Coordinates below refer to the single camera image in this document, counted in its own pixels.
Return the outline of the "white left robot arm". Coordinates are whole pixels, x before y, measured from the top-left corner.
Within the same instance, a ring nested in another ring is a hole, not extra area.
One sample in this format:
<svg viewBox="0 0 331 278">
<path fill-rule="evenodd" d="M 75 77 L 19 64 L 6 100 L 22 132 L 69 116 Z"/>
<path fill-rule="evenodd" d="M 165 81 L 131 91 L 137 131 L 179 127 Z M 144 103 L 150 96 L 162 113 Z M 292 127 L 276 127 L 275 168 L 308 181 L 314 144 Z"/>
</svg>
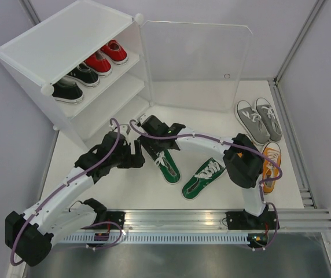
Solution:
<svg viewBox="0 0 331 278">
<path fill-rule="evenodd" d="M 79 156 L 57 188 L 22 213 L 12 211 L 5 219 L 5 244 L 11 249 L 10 263 L 18 266 L 41 263 L 64 237 L 78 229 L 101 229 L 107 208 L 91 198 L 77 212 L 66 208 L 113 168 L 141 168 L 145 163 L 140 140 L 129 143 L 122 131 L 110 131 L 102 143 Z"/>
</svg>

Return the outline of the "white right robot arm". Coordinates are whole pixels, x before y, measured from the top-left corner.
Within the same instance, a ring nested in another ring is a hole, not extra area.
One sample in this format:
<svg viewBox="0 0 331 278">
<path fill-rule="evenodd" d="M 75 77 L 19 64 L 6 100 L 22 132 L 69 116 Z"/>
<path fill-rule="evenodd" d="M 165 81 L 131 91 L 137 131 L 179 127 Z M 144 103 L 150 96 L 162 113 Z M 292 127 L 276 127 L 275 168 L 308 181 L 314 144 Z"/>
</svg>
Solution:
<svg viewBox="0 0 331 278">
<path fill-rule="evenodd" d="M 183 124 L 168 126 L 154 115 L 142 115 L 130 125 L 145 140 L 146 147 L 162 152 L 169 149 L 206 154 L 216 161 L 217 171 L 225 169 L 230 180 L 242 190 L 241 220 L 252 229 L 269 221 L 269 204 L 264 186 L 282 177 L 279 159 L 261 153 L 244 134 L 215 137 L 199 133 Z"/>
</svg>

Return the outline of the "aluminium mounting rail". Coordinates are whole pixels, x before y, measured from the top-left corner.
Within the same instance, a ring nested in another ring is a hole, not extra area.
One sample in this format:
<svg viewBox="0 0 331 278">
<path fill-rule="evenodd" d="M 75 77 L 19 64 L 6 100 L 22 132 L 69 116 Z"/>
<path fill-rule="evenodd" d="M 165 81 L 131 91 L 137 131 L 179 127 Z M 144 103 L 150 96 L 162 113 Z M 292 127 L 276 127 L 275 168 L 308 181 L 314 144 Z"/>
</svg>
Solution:
<svg viewBox="0 0 331 278">
<path fill-rule="evenodd" d="M 129 232 L 221 232 L 227 230 L 224 210 L 126 210 Z M 331 232 L 325 209 L 278 209 L 279 232 Z"/>
</svg>

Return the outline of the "red sneaker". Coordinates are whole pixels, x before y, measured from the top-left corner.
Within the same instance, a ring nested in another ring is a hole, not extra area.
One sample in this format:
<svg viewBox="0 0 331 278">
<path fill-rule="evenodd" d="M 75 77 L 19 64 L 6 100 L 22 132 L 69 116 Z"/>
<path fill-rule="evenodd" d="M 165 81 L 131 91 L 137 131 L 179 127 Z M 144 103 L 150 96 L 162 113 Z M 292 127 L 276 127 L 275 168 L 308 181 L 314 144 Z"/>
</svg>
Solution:
<svg viewBox="0 0 331 278">
<path fill-rule="evenodd" d="M 99 50 L 85 59 L 84 63 L 99 76 L 107 77 L 112 73 L 111 64 Z"/>
<path fill-rule="evenodd" d="M 114 39 L 102 46 L 100 51 L 106 54 L 116 65 L 123 65 L 128 62 L 127 52 Z"/>
</svg>

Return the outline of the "right grey sneaker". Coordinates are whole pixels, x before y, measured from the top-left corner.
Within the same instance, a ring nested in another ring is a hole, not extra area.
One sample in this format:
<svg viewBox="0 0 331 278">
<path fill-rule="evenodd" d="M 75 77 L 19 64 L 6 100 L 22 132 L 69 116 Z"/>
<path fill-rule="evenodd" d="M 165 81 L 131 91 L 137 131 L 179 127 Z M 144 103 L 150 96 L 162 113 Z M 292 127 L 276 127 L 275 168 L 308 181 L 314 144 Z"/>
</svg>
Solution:
<svg viewBox="0 0 331 278">
<path fill-rule="evenodd" d="M 258 98 L 255 108 L 262 118 L 262 121 L 270 135 L 270 140 L 279 142 L 282 138 L 282 129 L 273 106 L 265 98 Z"/>
</svg>

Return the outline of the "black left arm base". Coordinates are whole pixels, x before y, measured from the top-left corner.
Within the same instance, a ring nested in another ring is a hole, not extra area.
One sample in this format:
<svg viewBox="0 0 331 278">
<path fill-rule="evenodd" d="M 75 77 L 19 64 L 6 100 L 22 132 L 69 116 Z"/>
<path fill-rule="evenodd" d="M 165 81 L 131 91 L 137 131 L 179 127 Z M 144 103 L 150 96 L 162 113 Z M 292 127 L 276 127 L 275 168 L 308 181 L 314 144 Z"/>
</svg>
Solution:
<svg viewBox="0 0 331 278">
<path fill-rule="evenodd" d="M 104 213 L 99 213 L 94 220 L 94 224 L 103 222 L 114 222 L 118 224 L 121 228 L 123 228 L 125 223 L 125 215 L 126 213 L 124 211 L 106 211 Z M 101 224 L 95 226 L 93 229 L 118 230 L 119 228 L 114 224 Z"/>
</svg>

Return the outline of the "right orange sneaker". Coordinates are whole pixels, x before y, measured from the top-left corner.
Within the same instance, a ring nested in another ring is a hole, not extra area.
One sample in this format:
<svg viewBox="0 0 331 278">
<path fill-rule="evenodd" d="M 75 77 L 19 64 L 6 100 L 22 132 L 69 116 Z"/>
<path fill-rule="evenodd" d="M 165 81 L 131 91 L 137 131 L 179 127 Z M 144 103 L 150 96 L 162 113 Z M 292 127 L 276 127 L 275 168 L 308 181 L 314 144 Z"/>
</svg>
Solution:
<svg viewBox="0 0 331 278">
<path fill-rule="evenodd" d="M 281 149 L 276 142 L 269 142 L 263 149 L 263 154 L 275 162 L 278 166 L 281 165 Z M 263 164 L 263 179 L 274 178 L 279 174 L 278 169 L 268 160 Z M 269 194 L 274 190 L 275 181 L 263 183 L 263 193 Z"/>
</svg>

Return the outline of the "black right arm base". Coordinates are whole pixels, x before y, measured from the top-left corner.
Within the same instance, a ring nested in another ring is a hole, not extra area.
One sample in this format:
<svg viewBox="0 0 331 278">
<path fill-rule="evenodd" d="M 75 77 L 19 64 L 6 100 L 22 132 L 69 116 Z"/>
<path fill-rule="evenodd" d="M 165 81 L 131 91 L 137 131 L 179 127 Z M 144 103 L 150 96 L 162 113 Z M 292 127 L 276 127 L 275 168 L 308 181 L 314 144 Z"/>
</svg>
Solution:
<svg viewBox="0 0 331 278">
<path fill-rule="evenodd" d="M 273 211 L 264 211 L 260 216 L 254 216 L 243 211 L 227 211 L 226 222 L 230 231 L 265 231 L 275 230 L 278 224 Z"/>
</svg>

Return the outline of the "white plastic shoe cabinet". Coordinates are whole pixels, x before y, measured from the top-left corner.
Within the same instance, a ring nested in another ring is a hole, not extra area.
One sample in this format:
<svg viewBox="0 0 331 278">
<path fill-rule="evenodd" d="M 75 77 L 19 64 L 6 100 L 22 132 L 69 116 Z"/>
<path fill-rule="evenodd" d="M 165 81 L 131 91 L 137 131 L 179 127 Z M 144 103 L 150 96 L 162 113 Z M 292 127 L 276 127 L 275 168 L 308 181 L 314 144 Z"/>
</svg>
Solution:
<svg viewBox="0 0 331 278">
<path fill-rule="evenodd" d="M 40 110 L 81 148 L 92 146 L 117 116 L 120 122 L 149 106 L 151 95 L 141 38 L 140 14 L 130 16 L 94 1 L 76 1 L 0 46 L 0 63 Z M 83 100 L 53 99 L 53 85 L 111 40 L 128 60 L 113 65 L 94 87 L 81 86 Z"/>
</svg>

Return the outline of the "grey sneaker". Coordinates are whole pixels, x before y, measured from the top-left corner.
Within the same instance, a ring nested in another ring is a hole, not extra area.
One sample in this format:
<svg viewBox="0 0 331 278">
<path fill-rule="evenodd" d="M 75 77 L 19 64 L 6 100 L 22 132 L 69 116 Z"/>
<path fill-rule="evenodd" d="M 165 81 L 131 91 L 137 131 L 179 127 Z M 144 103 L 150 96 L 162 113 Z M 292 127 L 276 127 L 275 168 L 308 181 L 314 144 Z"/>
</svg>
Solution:
<svg viewBox="0 0 331 278">
<path fill-rule="evenodd" d="M 237 120 L 257 145 L 264 145 L 270 139 L 269 132 L 263 123 L 262 117 L 249 102 L 241 100 L 235 108 Z"/>
<path fill-rule="evenodd" d="M 258 98 L 255 108 L 262 118 L 262 121 L 270 135 L 270 140 L 279 142 L 282 138 L 282 129 L 273 106 L 265 98 Z"/>
</svg>

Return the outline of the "aluminium corner frame post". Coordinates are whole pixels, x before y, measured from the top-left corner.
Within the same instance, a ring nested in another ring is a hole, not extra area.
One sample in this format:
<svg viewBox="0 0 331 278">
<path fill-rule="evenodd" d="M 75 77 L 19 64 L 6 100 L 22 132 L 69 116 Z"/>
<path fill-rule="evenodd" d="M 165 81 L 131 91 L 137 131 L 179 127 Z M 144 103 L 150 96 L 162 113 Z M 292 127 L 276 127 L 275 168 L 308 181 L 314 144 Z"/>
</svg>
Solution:
<svg viewBox="0 0 331 278">
<path fill-rule="evenodd" d="M 301 201 L 307 210 L 318 209 L 320 205 L 316 200 L 316 189 L 312 187 L 312 176 L 308 170 L 305 152 L 300 143 L 300 130 L 296 128 L 295 112 L 297 111 L 294 105 L 298 101 L 295 101 L 294 98 L 299 96 L 304 80 L 294 73 L 294 66 L 303 44 L 326 4 L 327 1 L 314 2 L 276 76 L 269 81 L 271 93 L 284 128 L 284 137 L 293 163 Z"/>
</svg>

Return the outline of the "green sneaker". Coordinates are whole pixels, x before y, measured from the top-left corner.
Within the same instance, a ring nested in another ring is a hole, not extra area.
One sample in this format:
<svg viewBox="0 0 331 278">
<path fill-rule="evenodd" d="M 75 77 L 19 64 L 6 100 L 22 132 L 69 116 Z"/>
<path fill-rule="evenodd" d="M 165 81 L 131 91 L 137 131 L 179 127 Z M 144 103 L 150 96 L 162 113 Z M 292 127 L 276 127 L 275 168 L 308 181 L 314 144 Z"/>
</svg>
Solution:
<svg viewBox="0 0 331 278">
<path fill-rule="evenodd" d="M 151 147 L 143 146 L 143 148 L 169 184 L 176 184 L 180 181 L 181 173 L 168 150 L 156 152 Z"/>
<path fill-rule="evenodd" d="M 216 181 L 225 170 L 225 166 L 222 166 L 214 158 L 209 158 L 183 186 L 182 196 L 186 200 L 195 199 L 207 186 Z"/>
</svg>

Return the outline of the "left grey sneaker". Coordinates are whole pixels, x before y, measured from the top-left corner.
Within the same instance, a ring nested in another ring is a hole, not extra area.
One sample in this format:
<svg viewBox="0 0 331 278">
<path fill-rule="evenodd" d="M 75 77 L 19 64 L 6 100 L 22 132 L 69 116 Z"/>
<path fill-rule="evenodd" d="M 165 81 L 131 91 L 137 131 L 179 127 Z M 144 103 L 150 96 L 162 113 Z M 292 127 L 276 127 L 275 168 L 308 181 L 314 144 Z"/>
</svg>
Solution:
<svg viewBox="0 0 331 278">
<path fill-rule="evenodd" d="M 237 120 L 257 145 L 264 145 L 270 139 L 269 132 L 263 123 L 262 117 L 249 102 L 241 100 L 235 108 Z"/>
</svg>

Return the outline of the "black sneaker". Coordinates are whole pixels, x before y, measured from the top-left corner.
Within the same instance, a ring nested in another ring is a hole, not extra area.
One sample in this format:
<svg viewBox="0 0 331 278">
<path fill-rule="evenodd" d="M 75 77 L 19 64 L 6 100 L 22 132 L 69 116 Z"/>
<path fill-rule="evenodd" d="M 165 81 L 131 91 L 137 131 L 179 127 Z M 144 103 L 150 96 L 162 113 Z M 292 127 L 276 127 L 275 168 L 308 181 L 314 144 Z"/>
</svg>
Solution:
<svg viewBox="0 0 331 278">
<path fill-rule="evenodd" d="M 56 101 L 68 104 L 78 104 L 84 99 L 83 92 L 76 82 L 61 79 L 53 85 L 53 88 L 54 92 L 52 96 Z"/>
<path fill-rule="evenodd" d="M 97 87 L 100 84 L 99 76 L 83 63 L 67 73 L 66 77 L 78 81 L 86 87 Z"/>
</svg>

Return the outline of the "clear acrylic cabinet door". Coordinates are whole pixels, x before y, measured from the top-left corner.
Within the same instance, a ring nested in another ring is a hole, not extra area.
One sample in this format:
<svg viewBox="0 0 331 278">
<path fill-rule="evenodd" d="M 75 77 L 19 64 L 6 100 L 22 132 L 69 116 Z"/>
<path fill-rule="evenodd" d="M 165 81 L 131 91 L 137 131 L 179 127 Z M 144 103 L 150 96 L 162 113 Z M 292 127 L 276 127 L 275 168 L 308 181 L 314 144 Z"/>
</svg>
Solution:
<svg viewBox="0 0 331 278">
<path fill-rule="evenodd" d="M 141 27 L 150 100 L 227 112 L 252 41 L 245 25 L 147 21 Z"/>
</svg>

